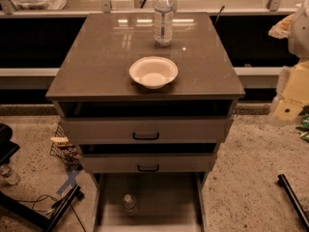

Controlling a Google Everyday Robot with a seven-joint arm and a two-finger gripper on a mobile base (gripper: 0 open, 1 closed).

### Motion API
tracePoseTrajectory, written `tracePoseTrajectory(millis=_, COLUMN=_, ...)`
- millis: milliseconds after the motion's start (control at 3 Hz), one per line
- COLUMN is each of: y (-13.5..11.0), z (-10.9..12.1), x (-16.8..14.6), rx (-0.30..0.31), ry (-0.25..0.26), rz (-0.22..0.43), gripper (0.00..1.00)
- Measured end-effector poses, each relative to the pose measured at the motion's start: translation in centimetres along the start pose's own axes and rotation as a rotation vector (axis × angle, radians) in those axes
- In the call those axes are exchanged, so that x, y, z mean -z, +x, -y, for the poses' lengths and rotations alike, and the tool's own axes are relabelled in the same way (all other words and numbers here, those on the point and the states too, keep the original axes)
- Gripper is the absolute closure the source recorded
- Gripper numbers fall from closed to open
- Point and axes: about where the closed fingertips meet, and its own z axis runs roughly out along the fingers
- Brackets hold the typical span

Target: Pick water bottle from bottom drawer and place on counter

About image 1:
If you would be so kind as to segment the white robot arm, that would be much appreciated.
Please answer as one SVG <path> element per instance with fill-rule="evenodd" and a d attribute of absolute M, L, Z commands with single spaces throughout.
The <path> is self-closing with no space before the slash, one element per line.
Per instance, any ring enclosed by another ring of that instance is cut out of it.
<path fill-rule="evenodd" d="M 292 68 L 284 67 L 279 74 L 277 95 L 270 109 L 273 118 L 290 122 L 309 104 L 309 0 L 272 26 L 268 34 L 287 38 L 289 51 L 299 58 Z"/>

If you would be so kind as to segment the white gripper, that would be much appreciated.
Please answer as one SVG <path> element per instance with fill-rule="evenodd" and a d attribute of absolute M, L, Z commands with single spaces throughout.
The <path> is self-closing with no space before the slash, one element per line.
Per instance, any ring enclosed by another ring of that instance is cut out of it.
<path fill-rule="evenodd" d="M 298 63 L 290 70 L 283 97 L 302 104 L 309 103 L 309 61 Z M 291 122 L 301 111 L 302 106 L 298 103 L 279 101 L 273 116 L 280 121 Z"/>

